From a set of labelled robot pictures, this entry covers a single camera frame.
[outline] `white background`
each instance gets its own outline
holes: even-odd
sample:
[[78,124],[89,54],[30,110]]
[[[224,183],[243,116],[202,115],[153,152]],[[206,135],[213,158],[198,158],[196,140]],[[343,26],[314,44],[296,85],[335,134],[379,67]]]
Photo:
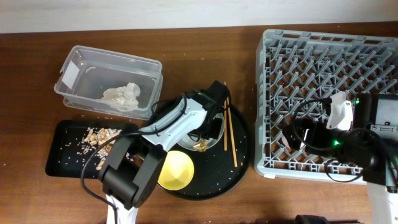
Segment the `white background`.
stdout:
[[398,20],[397,0],[0,0],[0,32]]

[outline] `black tray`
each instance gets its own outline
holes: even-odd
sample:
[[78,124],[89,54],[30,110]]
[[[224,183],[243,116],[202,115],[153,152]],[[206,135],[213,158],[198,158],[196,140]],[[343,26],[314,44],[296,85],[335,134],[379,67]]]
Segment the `black tray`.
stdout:
[[234,166],[229,126],[227,126],[227,151],[224,151],[224,136],[206,152],[191,151],[178,144],[171,149],[186,153],[192,159],[195,171],[192,181],[186,187],[181,190],[164,189],[166,192],[189,200],[206,200],[225,194],[240,182],[249,167],[252,142],[242,114],[233,105],[231,105],[231,114],[238,167]]
[[[83,164],[93,153],[93,151],[90,151],[85,155],[77,154],[77,152],[82,152],[81,146],[78,146],[78,143],[81,142],[81,139],[83,135],[87,133],[88,128],[138,129],[135,124],[118,121],[63,120],[59,122],[55,129],[49,158],[47,159],[47,165],[45,166],[45,173],[47,175],[54,177],[80,177]],[[100,160],[101,159],[99,157],[94,157],[91,160],[86,169],[86,178],[97,178],[99,171],[95,168]]]

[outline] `green light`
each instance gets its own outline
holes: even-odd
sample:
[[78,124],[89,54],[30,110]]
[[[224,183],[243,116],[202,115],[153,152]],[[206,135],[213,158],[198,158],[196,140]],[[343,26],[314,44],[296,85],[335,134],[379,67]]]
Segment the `green light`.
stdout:
[[333,141],[333,146],[337,146],[337,145],[340,145],[340,142],[338,142],[337,140],[334,140]]

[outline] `yellow plate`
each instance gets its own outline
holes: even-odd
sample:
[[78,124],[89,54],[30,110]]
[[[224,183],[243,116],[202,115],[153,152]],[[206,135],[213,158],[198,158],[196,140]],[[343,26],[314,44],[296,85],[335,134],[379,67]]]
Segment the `yellow plate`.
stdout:
[[186,187],[193,177],[193,162],[180,151],[167,153],[162,172],[157,182],[167,190],[180,190]]

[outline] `wooden table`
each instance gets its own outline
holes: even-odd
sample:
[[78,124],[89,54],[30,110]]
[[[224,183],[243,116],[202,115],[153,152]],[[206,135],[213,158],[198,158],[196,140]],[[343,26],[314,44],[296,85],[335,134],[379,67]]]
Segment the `wooden table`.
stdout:
[[[398,37],[397,28],[397,22],[385,22],[1,34],[0,222],[104,223],[106,219],[106,205],[86,194],[78,179],[49,177],[44,172],[55,125],[60,120],[105,117],[67,108],[53,90],[61,66],[75,45],[161,61],[161,99],[207,88],[215,78],[225,80],[233,103],[254,134],[256,47],[266,29]],[[99,181],[87,183],[101,193]],[[252,167],[233,190],[213,200],[183,200],[157,187],[139,209],[137,222],[270,223],[291,220],[298,214],[372,222],[366,186],[271,180],[256,174]]]

